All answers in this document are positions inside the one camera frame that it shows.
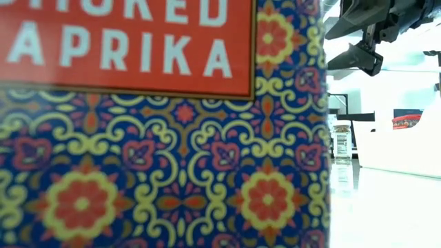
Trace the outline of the white plastic bin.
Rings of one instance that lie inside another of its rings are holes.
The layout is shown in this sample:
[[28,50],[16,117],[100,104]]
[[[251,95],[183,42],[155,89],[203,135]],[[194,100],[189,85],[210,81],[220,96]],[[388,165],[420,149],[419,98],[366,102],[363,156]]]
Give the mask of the white plastic bin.
[[361,166],[441,178],[441,99],[425,109],[411,128],[378,127],[372,132],[374,128],[374,122],[353,122]]

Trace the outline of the black monitor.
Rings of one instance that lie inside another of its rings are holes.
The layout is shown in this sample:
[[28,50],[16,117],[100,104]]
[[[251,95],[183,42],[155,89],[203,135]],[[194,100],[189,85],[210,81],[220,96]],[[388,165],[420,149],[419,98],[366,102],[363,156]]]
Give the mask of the black monitor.
[[337,119],[344,121],[351,121],[351,139],[352,139],[352,148],[357,148],[356,146],[356,137],[354,131],[354,122],[374,122],[375,114],[374,113],[366,113],[366,114],[338,114]]

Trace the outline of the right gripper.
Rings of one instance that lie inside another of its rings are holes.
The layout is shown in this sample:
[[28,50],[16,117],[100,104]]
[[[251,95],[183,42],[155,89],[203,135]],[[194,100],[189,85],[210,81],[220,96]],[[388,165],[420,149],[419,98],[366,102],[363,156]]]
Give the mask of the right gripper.
[[[344,37],[365,29],[369,45],[392,43],[427,11],[427,0],[340,0],[340,16],[326,37]],[[358,68],[369,76],[382,68],[383,56],[363,44],[349,49],[327,63],[328,70]]]

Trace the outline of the white-lid bagel seasoning jar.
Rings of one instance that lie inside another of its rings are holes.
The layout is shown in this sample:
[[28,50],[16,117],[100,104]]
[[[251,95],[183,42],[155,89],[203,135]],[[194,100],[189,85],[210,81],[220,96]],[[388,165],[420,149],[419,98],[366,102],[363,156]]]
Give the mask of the white-lid bagel seasoning jar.
[[333,129],[334,157],[352,157],[352,132],[351,123],[347,121],[337,122]]

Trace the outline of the red smoked paprika tin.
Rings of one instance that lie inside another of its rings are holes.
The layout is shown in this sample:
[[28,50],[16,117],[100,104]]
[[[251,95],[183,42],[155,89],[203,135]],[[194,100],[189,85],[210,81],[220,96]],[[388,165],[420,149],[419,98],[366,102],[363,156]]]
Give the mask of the red smoked paprika tin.
[[0,248],[330,248],[320,0],[0,0]]
[[399,129],[411,128],[419,122],[420,117],[421,117],[420,114],[408,114],[404,116],[395,117],[392,120],[393,129],[399,130]]

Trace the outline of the black metal frame stand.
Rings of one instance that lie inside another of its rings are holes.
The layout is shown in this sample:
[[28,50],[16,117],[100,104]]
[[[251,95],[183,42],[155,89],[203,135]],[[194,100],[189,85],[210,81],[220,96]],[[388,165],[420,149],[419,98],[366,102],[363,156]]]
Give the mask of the black metal frame stand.
[[334,97],[343,107],[344,112],[342,114],[349,113],[349,96],[348,94],[339,94],[339,93],[327,93],[329,103],[331,102],[331,98]]

